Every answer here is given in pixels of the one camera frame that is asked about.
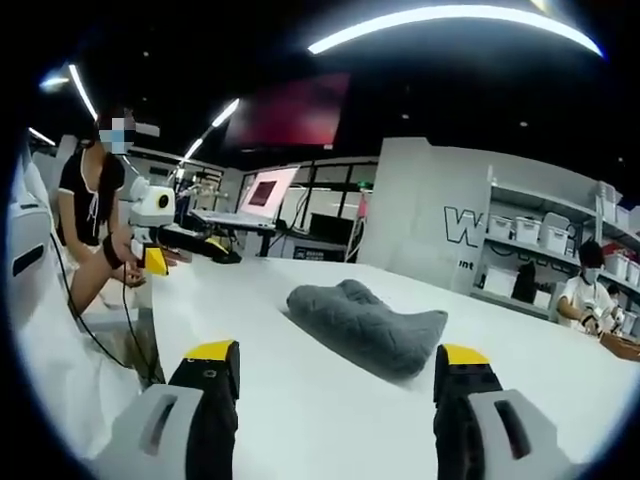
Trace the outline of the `person's left hand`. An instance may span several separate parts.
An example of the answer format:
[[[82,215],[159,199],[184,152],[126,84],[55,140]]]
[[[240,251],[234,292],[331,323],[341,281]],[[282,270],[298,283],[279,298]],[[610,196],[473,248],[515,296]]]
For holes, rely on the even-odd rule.
[[[124,252],[123,264],[118,275],[119,280],[132,289],[141,287],[147,282],[143,269],[138,265],[138,259],[129,250]]]

